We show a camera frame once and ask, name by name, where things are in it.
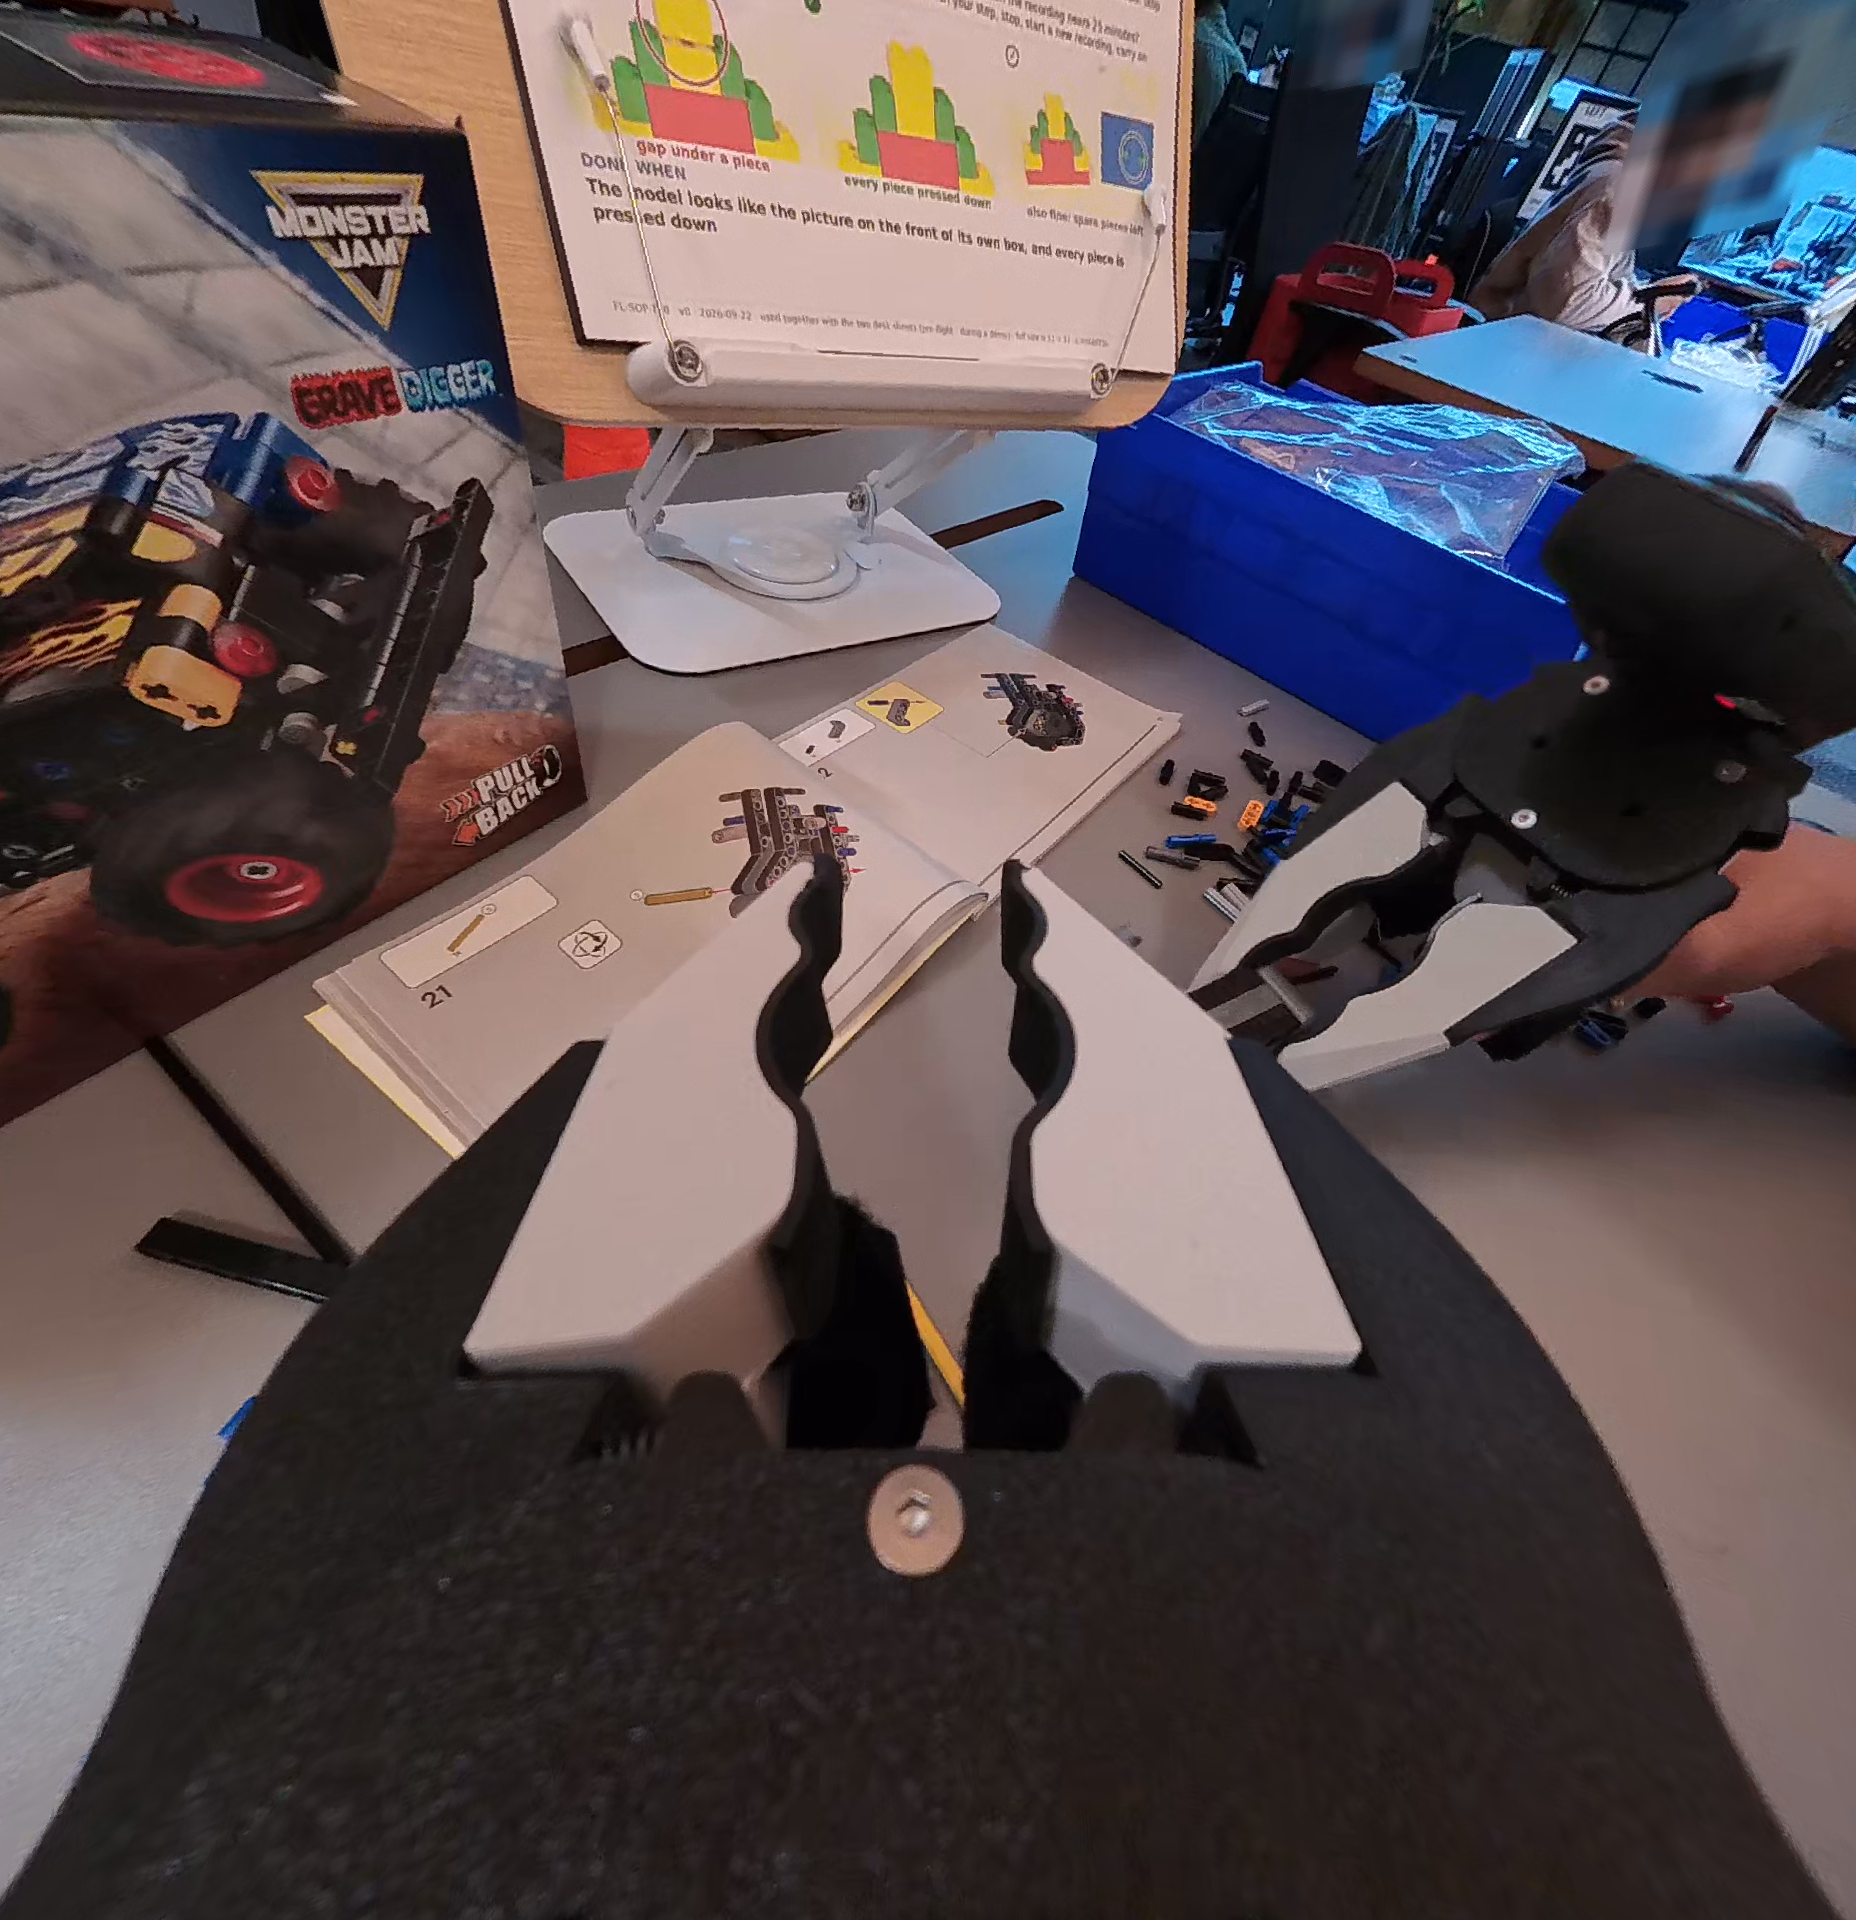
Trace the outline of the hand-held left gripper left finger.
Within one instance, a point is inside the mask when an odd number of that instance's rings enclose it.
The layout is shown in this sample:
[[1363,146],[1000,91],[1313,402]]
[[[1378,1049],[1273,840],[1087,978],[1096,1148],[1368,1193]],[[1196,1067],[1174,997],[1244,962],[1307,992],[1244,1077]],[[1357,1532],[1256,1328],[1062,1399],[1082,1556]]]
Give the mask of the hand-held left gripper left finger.
[[796,1339],[771,1237],[832,1039],[841,899],[833,857],[785,874],[608,1028],[468,1328],[478,1372],[760,1392]]

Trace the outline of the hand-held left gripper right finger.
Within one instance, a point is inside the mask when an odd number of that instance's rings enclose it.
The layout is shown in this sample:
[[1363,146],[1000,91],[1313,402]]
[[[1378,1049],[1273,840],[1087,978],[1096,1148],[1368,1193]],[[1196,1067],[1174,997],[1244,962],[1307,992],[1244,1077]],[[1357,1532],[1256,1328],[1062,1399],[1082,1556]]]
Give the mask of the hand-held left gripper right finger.
[[1015,1128],[965,1331],[965,1440],[1062,1443],[1108,1379],[1191,1409],[1215,1372],[1336,1372],[1357,1325],[1241,1055],[1044,874],[1000,871]]

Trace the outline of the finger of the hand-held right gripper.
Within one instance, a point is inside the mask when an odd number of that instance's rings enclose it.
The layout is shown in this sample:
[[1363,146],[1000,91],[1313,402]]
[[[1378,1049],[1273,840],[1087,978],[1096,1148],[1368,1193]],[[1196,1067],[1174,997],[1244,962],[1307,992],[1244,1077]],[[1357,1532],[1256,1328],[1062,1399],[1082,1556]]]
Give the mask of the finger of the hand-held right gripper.
[[1407,973],[1350,997],[1318,1033],[1287,1044],[1280,1067],[1318,1092],[1433,1059],[1454,1044],[1454,1028],[1573,947],[1570,927],[1537,904],[1466,899],[1443,915]]
[[1298,844],[1241,904],[1222,940],[1188,988],[1221,1025],[1325,1025],[1287,978],[1289,956],[1307,956],[1336,927],[1357,940],[1389,886],[1446,862],[1450,833],[1405,783],[1389,781],[1344,816]]

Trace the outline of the yellow lego axle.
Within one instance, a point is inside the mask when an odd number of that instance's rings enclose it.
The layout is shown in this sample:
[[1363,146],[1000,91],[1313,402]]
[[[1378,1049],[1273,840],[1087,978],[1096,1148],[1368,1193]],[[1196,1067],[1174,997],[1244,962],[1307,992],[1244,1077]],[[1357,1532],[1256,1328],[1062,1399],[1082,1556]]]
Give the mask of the yellow lego axle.
[[917,1321],[917,1336],[923,1346],[928,1359],[933,1364],[936,1375],[941,1377],[945,1396],[955,1402],[956,1409],[965,1409],[965,1375],[956,1353],[951,1348],[949,1339],[938,1328],[936,1317],[928,1311],[923,1300],[919,1296],[912,1284],[904,1284],[904,1294],[911,1302],[911,1313]]

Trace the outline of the pile of lego beams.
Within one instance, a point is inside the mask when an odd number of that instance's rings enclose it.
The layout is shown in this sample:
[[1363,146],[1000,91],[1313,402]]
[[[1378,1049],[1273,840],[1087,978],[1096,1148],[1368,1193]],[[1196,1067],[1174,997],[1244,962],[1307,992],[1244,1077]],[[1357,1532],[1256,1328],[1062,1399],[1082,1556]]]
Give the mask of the pile of lego beams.
[[1235,693],[1188,719],[1118,800],[1114,863],[1134,893],[1235,925],[1363,751],[1311,708]]

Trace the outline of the lego instruction booklet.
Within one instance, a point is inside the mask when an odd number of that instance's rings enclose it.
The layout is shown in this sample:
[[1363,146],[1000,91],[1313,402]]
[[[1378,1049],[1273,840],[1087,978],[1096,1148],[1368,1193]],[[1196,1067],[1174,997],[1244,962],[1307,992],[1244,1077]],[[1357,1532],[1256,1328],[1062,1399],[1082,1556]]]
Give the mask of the lego instruction booklet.
[[316,1028],[461,1154],[816,852],[845,874],[836,1054],[1181,716],[982,626],[767,737],[723,722],[479,899],[319,978]]

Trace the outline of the monster truck lego box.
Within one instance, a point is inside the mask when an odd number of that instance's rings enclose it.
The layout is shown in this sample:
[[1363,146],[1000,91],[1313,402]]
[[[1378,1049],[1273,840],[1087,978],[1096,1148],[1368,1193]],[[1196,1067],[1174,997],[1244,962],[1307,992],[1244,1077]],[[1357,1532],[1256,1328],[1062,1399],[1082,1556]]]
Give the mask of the monster truck lego box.
[[0,3],[0,1128],[583,800],[500,325],[415,368],[274,228],[372,137]]

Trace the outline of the person's right hand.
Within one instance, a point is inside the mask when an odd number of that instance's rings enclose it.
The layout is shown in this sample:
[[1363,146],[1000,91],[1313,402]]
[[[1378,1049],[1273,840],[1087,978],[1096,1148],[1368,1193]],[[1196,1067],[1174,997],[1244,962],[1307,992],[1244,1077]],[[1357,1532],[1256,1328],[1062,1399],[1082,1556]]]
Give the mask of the person's right hand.
[[1775,849],[1740,849],[1732,899],[1629,995],[1724,997],[1777,989],[1856,1047],[1856,840],[1794,823]]

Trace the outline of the blue bin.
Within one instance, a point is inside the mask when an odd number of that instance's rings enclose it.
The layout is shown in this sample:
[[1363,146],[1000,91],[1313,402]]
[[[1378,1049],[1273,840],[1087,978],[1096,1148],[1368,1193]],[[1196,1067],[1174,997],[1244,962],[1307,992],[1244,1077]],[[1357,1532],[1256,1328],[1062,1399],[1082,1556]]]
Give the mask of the blue bin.
[[1579,504],[1551,428],[1188,372],[1093,443],[1076,574],[1368,737],[1579,649],[1542,548]]

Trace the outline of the wooden office desk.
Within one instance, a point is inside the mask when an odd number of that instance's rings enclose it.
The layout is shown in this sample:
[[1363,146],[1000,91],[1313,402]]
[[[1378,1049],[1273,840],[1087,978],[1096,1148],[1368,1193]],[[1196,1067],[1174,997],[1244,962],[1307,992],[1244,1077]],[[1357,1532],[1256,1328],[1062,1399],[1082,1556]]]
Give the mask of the wooden office desk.
[[[1546,423],[1591,469],[1649,461],[1724,476],[1768,415],[1754,386],[1537,317],[1368,347],[1357,372],[1392,394]],[[1747,476],[1786,490],[1828,552],[1856,539],[1853,420],[1783,410]]]

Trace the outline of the black long rod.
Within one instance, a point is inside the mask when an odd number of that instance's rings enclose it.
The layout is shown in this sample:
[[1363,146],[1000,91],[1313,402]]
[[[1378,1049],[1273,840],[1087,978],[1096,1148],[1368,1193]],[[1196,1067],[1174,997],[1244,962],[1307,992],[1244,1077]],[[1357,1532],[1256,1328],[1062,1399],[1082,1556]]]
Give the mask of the black long rod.
[[323,1268],[349,1270],[355,1262],[349,1243],[335,1232],[327,1215],[316,1209],[302,1187],[270,1156],[265,1145],[252,1136],[228,1099],[194,1069],[194,1063],[165,1036],[148,1039],[142,1054],[148,1054],[152,1063],[165,1073],[172,1088],[212,1128],[245,1174],[270,1195],[274,1209],[311,1248],[308,1255]]
[[245,1235],[228,1235],[183,1218],[160,1218],[134,1246],[142,1259],[206,1279],[245,1284],[300,1302],[323,1302],[341,1285],[349,1262],[327,1262]]

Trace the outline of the white sheet clip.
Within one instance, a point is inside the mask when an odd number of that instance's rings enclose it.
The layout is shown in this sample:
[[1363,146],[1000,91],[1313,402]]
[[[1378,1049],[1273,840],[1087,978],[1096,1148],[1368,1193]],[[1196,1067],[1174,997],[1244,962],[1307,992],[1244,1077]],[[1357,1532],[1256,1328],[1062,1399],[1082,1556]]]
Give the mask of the white sheet clip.
[[1128,347],[1137,325],[1141,309],[1145,306],[1145,292],[1154,279],[1154,268],[1165,243],[1165,229],[1170,228],[1174,203],[1159,184],[1141,192],[1143,214],[1143,251],[1137,257],[1137,272],[1133,275],[1133,291],[1124,292],[1121,323],[1108,323],[1108,342],[1103,357],[1088,371],[1091,398],[1108,398],[1114,393],[1115,376],[1124,371]]
[[597,103],[607,106],[608,133],[615,142],[615,159],[618,159],[619,173],[623,173],[623,199],[627,206],[627,221],[630,221],[637,250],[641,257],[641,272],[646,276],[653,323],[656,323],[657,339],[667,351],[667,368],[673,371],[673,376],[678,380],[697,386],[703,380],[703,372],[705,372],[703,353],[699,353],[697,342],[690,342],[688,338],[684,338],[673,328],[673,317],[667,312],[667,298],[663,298],[663,291],[657,283],[657,268],[653,264],[653,251],[651,251],[651,240],[646,240],[644,214],[641,214],[641,206],[637,199],[633,164],[630,164],[627,146],[625,146],[615,69],[608,65],[608,61],[601,50],[601,40],[594,37],[592,22],[581,10],[564,13],[563,44],[571,52],[571,57],[575,61],[575,65],[581,69],[581,73],[586,76],[586,85],[590,85],[592,95],[597,98]]

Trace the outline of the red plastic carrier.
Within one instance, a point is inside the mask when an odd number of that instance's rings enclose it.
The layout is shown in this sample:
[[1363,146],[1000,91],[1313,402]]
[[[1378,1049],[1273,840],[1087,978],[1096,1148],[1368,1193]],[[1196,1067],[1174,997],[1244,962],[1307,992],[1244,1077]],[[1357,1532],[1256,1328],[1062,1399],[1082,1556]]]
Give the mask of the red plastic carrier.
[[1436,260],[1332,240],[1300,275],[1280,275],[1254,332],[1248,361],[1269,386],[1318,386],[1344,398],[1395,399],[1357,371],[1361,353],[1457,332],[1481,314],[1454,295]]

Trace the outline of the white lamp base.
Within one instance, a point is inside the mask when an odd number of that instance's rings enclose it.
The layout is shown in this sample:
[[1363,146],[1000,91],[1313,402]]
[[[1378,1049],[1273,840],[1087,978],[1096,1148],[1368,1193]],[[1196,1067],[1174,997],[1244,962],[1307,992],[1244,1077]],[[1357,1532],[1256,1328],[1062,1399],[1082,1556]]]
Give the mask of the white lamp base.
[[716,430],[670,425],[623,508],[556,516],[542,542],[627,657],[667,675],[970,628],[999,615],[999,591],[901,501],[993,439],[917,428],[848,490],[678,501]]

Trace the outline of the instruction sheet on wooden stand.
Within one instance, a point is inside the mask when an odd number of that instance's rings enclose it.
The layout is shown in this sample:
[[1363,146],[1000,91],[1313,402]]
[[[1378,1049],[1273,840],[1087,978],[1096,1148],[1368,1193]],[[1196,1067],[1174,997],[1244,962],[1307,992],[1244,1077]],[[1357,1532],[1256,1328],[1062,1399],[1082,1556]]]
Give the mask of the instruction sheet on wooden stand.
[[[1177,264],[1184,321],[1188,83]],[[1169,372],[1118,372],[1091,398],[1091,361],[951,353],[860,353],[771,342],[705,342],[703,380],[667,368],[660,342],[575,338],[563,291],[505,3],[327,3],[341,83],[361,98],[372,159],[349,185],[272,185],[274,228],[300,206],[319,251],[361,288],[400,361],[468,361],[475,321],[450,317],[450,283],[500,325],[501,386],[522,406],[583,425],[707,428],[1114,428],[1137,420]]]

